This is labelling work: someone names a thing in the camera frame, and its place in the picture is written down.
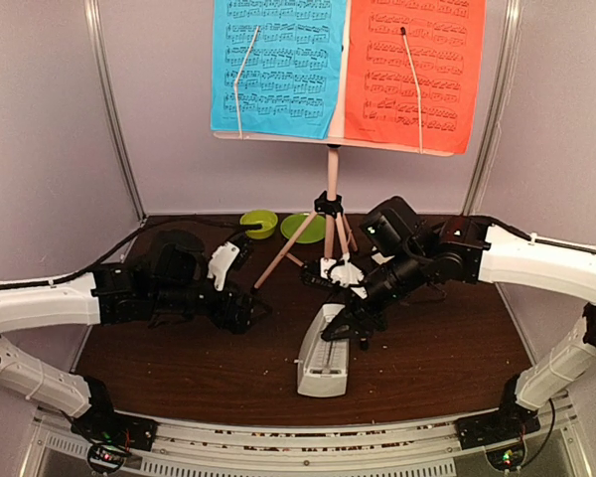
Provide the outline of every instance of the blue sheet music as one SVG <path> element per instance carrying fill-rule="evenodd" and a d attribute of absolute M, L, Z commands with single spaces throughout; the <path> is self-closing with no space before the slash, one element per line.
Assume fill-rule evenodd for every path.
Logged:
<path fill-rule="evenodd" d="M 338 101 L 346 0 L 215 0 L 212 130 L 324 139 Z"/>

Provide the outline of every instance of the black tripod clamp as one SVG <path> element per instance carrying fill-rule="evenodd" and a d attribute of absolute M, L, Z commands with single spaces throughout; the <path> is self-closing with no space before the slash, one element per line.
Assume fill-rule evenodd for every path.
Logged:
<path fill-rule="evenodd" d="M 318 214 L 325 214 L 335 218 L 338 214 L 341 214 L 344 210 L 342 208 L 342 196 L 336 195 L 336 199 L 330 201 L 327 199 L 327 191 L 324 191 L 318 199 L 314 201 L 314 210 Z"/>

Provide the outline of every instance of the wall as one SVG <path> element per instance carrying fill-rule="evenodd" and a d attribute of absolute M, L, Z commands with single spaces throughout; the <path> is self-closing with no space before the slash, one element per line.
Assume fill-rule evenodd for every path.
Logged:
<path fill-rule="evenodd" d="M 82 3 L 0 1 L 0 279 L 72 271 L 134 227 Z M 9 338 L 67 369 L 83 332 Z M 0 390 L 0 476 L 17 475 L 33 411 Z"/>
<path fill-rule="evenodd" d="M 528 232 L 596 243 L 596 1 L 523 2 L 521 48 L 482 213 Z M 538 358 L 583 303 L 507 286 Z M 571 387 L 596 467 L 596 371 Z"/>
<path fill-rule="evenodd" d="M 327 152 L 313 144 L 215 139 L 210 131 L 211 0 L 101 2 L 101 22 L 128 154 L 150 213 L 303 211 L 327 187 Z M 346 210 L 390 195 L 420 212 L 461 210 L 496 73 L 505 0 L 488 2 L 475 127 L 464 156 L 440 159 L 341 149 Z"/>

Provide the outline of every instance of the red sheet music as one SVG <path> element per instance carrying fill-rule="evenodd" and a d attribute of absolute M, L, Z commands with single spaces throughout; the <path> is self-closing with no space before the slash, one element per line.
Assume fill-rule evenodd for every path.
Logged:
<path fill-rule="evenodd" d="M 472 131 L 485 0 L 354 0 L 345 137 L 461 154 Z"/>

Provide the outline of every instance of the musical notation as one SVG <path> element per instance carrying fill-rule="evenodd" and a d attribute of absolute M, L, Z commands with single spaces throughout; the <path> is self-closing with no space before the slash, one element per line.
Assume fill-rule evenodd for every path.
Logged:
<path fill-rule="evenodd" d="M 352 4 L 347 137 L 415 147 L 421 116 L 424 148 L 464 152 L 484 18 L 485 1 L 371 0 L 357 9 Z"/>
<path fill-rule="evenodd" d="M 345 0 L 217 0 L 213 129 L 234 130 L 239 107 L 247 131 L 326 137 L 345 13 Z"/>

